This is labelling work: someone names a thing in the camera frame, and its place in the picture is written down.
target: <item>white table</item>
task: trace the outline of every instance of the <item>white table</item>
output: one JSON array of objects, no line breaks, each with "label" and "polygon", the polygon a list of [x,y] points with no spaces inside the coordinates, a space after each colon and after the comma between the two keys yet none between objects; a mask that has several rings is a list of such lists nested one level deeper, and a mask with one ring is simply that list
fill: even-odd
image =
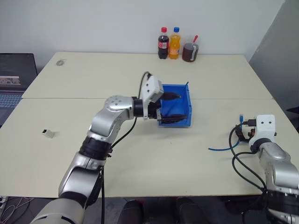
[{"label": "white table", "polygon": [[[103,104],[102,99],[23,99],[0,129],[1,194],[57,197],[59,183]],[[299,135],[274,100],[197,99],[192,106],[190,128],[159,128],[155,120],[138,120],[106,163],[107,197],[259,193],[233,171],[230,151],[207,149],[228,146],[228,134],[240,113],[246,119],[274,114],[276,141],[299,167]],[[119,137],[131,124],[123,124]],[[56,132],[53,139],[42,136],[44,128]],[[249,147],[235,150],[249,151]],[[264,177],[256,156],[243,160]]]},{"label": "white table", "polygon": [[[56,63],[63,60],[62,66]],[[191,99],[271,99],[242,55],[199,55],[194,63],[160,60],[156,54],[58,52],[23,98],[136,96],[142,74],[164,84],[189,81]]]}]

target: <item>power strip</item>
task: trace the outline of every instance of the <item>power strip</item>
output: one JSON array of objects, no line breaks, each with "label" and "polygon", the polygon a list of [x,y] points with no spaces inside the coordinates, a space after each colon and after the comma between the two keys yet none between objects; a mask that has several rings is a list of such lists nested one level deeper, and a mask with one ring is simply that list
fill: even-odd
[{"label": "power strip", "polygon": [[7,200],[8,200],[7,196],[0,196],[0,217],[2,216],[2,213],[4,212]]}]

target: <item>robotic arm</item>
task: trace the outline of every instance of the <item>robotic arm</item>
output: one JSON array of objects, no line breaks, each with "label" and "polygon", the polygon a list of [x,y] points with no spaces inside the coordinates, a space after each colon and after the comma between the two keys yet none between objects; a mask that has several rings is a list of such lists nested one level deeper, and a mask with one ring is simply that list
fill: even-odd
[{"label": "robotic arm", "polygon": [[249,140],[252,152],[258,153],[265,171],[267,217],[273,224],[299,223],[299,172],[290,155],[275,143],[274,115],[258,115]]},{"label": "robotic arm", "polygon": [[162,123],[185,119],[184,115],[165,117],[159,111],[160,99],[179,97],[175,93],[164,92],[161,82],[148,73],[142,87],[142,99],[124,96],[108,98],[104,108],[94,116],[87,137],[60,183],[59,198],[48,203],[31,223],[82,223],[85,209],[99,196],[103,182],[102,171],[122,123],[134,117],[157,119]]}]

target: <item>laptop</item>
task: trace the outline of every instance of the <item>laptop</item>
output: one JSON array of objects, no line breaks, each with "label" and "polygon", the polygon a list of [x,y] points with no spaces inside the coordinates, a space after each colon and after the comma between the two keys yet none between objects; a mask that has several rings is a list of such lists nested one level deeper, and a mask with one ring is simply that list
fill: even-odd
[{"label": "laptop", "polygon": [[33,54],[0,53],[0,126],[36,76]]}]

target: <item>blue plastic bin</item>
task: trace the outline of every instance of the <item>blue plastic bin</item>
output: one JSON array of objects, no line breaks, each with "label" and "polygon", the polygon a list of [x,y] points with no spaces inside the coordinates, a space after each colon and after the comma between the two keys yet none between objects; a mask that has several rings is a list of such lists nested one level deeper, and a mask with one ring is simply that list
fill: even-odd
[{"label": "blue plastic bin", "polygon": [[161,100],[161,114],[163,116],[168,116],[172,114],[183,114],[188,116],[188,118],[181,120],[173,124],[161,124],[159,121],[159,126],[176,127],[176,126],[190,126],[191,125],[191,114],[192,106],[189,95],[188,83],[185,85],[175,85],[175,84],[163,84],[164,92],[174,92],[179,94],[181,98],[174,100]]}]

